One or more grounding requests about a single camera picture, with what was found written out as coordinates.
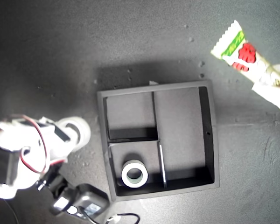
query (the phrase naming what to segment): dark gray surface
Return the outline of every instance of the dark gray surface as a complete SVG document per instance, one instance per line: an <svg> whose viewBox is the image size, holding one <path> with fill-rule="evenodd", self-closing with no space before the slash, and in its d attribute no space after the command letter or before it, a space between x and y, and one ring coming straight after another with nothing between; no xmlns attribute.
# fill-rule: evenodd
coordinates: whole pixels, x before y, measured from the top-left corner
<svg viewBox="0 0 280 224"><path fill-rule="evenodd" d="M63 173L107 192L96 91L203 73L213 81L220 188L121 202L109 214L136 212L142 224L280 224L280 111L210 55L234 19L261 54L280 63L280 0L1 0L0 119L84 117L91 142ZM23 224L79 223L52 217L48 192L20 191L11 204ZM0 224L11 223L3 206Z"/></svg>

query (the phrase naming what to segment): white tape roll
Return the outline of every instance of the white tape roll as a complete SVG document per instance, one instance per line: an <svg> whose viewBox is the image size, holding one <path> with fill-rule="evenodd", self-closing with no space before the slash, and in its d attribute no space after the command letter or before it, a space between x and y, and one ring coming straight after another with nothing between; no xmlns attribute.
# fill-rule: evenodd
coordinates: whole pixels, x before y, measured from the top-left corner
<svg viewBox="0 0 280 224"><path fill-rule="evenodd" d="M127 173L134 168L141 171L141 175L136 179L130 178L127 175ZM121 179L123 183L128 187L139 188L146 183L148 179L148 172L142 162L140 162L139 160L130 160L123 165Z"/></svg>

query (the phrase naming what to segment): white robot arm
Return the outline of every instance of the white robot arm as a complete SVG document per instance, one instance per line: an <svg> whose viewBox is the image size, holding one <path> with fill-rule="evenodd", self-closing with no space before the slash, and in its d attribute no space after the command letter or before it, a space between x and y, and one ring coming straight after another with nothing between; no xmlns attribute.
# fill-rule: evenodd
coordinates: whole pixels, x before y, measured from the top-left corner
<svg viewBox="0 0 280 224"><path fill-rule="evenodd" d="M21 115L1 121L0 158L5 158L6 175L0 174L0 198L13 198L18 189L33 186L51 165L67 161L90 137L89 125L79 117L54 122Z"/></svg>

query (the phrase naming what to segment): snack wrapper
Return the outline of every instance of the snack wrapper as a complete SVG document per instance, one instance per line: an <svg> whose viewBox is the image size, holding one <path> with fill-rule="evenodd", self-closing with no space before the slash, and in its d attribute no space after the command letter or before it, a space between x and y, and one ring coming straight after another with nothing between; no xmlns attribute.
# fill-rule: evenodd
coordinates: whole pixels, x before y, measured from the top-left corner
<svg viewBox="0 0 280 224"><path fill-rule="evenodd" d="M237 21L222 35L211 54L226 61L253 83L280 87L280 73L245 39Z"/></svg>

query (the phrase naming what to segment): black box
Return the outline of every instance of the black box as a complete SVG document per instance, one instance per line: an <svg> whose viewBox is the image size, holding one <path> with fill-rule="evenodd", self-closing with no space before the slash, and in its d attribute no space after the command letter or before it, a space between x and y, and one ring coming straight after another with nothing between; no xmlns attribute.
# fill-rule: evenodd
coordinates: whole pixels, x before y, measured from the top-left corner
<svg viewBox="0 0 280 224"><path fill-rule="evenodd" d="M216 119L209 81L101 91L98 108L113 201L219 187ZM124 163L132 159L143 162L148 171L147 183L137 189L121 180Z"/></svg>

